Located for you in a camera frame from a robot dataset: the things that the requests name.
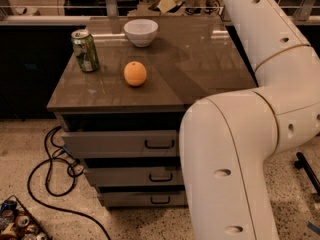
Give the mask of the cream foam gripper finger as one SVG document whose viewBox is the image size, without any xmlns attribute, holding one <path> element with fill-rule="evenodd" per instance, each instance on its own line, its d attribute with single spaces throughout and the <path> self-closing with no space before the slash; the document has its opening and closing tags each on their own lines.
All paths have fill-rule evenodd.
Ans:
<svg viewBox="0 0 320 240">
<path fill-rule="evenodd" d="M 167 13 L 177 9 L 181 4 L 180 0 L 160 0 L 157 8 L 161 13 Z"/>
</svg>

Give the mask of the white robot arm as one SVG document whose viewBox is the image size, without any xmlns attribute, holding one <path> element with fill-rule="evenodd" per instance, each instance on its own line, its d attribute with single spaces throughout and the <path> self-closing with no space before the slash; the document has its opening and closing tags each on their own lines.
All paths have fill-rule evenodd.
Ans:
<svg viewBox="0 0 320 240">
<path fill-rule="evenodd" d="M 258 85 L 194 103 L 180 158 L 195 240 L 279 240 L 263 166 L 319 132 L 320 61 L 274 0 L 223 0 Z"/>
</svg>

